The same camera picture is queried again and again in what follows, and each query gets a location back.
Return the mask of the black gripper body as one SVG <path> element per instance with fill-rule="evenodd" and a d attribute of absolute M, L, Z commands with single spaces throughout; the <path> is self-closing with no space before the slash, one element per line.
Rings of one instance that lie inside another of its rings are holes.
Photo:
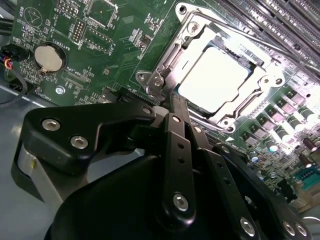
<path fill-rule="evenodd" d="M 140 157 L 72 193 L 58 209 L 47 240 L 220 240 L 222 210 L 204 171 L 192 174 L 188 209 L 161 186 L 164 166 Z"/>

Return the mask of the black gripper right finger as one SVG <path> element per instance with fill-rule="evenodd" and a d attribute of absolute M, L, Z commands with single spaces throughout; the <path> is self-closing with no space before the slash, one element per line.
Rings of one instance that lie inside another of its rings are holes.
<path fill-rule="evenodd" d="M 187 103 L 178 98 L 178 112 L 191 140 L 196 165 L 204 170 L 205 179 L 219 205 L 224 240 L 311 240 L 312 234 L 287 203 L 276 196 L 246 165 L 237 152 L 223 144 L 211 146 L 202 129 L 191 123 Z"/>

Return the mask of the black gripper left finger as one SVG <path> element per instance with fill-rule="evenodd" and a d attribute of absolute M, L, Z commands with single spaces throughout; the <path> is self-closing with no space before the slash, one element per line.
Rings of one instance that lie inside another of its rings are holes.
<path fill-rule="evenodd" d="M 163 179 L 155 200 L 172 226 L 195 219 L 190 125 L 185 100 L 171 94 L 161 105 L 141 101 L 47 107 L 29 111 L 11 173 L 15 183 L 56 211 L 88 184 L 90 164 L 143 149 L 160 160 Z"/>

